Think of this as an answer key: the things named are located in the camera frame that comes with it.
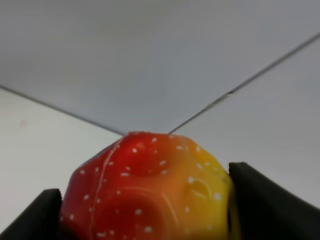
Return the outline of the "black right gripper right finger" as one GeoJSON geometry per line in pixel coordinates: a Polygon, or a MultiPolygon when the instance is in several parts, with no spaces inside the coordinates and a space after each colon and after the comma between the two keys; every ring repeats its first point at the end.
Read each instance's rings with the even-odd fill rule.
{"type": "Polygon", "coordinates": [[[318,240],[320,210],[245,162],[229,164],[242,239],[318,240]]]}

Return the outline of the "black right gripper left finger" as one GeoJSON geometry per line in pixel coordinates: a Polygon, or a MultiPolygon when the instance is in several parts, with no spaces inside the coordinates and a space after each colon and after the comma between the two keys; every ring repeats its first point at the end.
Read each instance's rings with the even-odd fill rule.
{"type": "Polygon", "coordinates": [[[2,240],[54,240],[59,225],[62,195],[59,189],[43,190],[0,234],[2,240]]]}

